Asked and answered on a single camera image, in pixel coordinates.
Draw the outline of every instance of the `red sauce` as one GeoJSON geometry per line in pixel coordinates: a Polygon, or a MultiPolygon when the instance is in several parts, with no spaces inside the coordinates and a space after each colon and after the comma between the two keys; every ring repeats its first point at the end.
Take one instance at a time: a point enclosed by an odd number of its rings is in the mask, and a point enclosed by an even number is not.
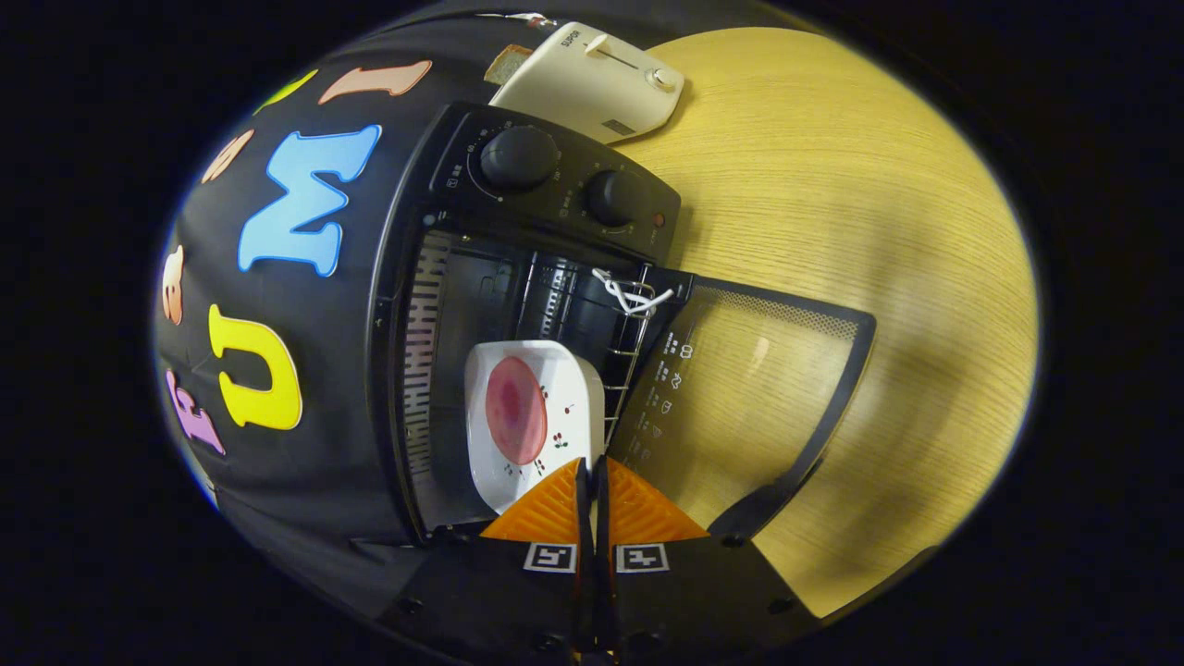
{"type": "Polygon", "coordinates": [[[506,460],[528,465],[539,457],[547,440],[547,409],[542,388],[522,359],[507,357],[489,373],[485,421],[506,460]]]}

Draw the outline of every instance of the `table surface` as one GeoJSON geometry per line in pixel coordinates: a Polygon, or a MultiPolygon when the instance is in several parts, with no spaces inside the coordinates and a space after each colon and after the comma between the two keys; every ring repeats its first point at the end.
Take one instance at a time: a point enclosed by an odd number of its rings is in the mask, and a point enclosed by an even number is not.
{"type": "MultiPolygon", "coordinates": [[[[665,127],[614,147],[682,194],[669,264],[877,320],[825,462],[755,537],[825,615],[946,539],[1008,460],[1037,360],[1028,249],[958,130],[847,46],[753,27],[650,52],[688,87],[665,127]]],[[[702,361],[696,382],[712,390],[690,399],[704,423],[755,427],[687,429],[691,463],[641,469],[704,526],[796,456],[761,418],[817,418],[792,373],[754,392],[736,363],[702,361]]]]}

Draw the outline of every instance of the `oven control panel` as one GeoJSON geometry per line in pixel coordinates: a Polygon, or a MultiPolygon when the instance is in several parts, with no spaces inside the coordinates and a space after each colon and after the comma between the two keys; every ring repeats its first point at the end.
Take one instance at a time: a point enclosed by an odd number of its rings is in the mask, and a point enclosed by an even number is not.
{"type": "Polygon", "coordinates": [[[414,162],[413,178],[431,174],[431,205],[445,217],[466,217],[465,231],[545,249],[548,239],[562,239],[565,248],[591,245],[658,265],[670,250],[678,193],[612,148],[558,124],[453,103],[429,129],[414,162]]]}

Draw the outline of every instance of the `blue letter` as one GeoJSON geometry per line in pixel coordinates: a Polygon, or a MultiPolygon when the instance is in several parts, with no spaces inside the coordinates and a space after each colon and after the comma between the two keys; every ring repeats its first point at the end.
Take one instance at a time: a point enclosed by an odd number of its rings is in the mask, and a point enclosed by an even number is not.
{"type": "Polygon", "coordinates": [[[333,275],[341,250],[341,225],[326,222],[320,231],[297,228],[340,211],[349,198],[317,178],[333,173],[349,182],[361,174],[382,128],[372,124],[353,134],[288,135],[268,162],[268,175],[287,194],[255,213],[238,241],[238,268],[246,273],[256,260],[305,262],[321,277],[333,275]]]}

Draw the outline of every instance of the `toaster knob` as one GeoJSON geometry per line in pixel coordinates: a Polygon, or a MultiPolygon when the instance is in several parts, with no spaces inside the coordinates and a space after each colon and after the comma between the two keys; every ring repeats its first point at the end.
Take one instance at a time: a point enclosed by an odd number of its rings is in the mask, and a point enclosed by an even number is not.
{"type": "Polygon", "coordinates": [[[498,190],[522,192],[542,185],[559,166],[559,148],[534,127],[511,127],[481,151],[481,173],[498,190]]]}
{"type": "Polygon", "coordinates": [[[601,171],[585,187],[588,211],[606,226],[624,226],[649,211],[649,187],[628,171],[601,171]]]}

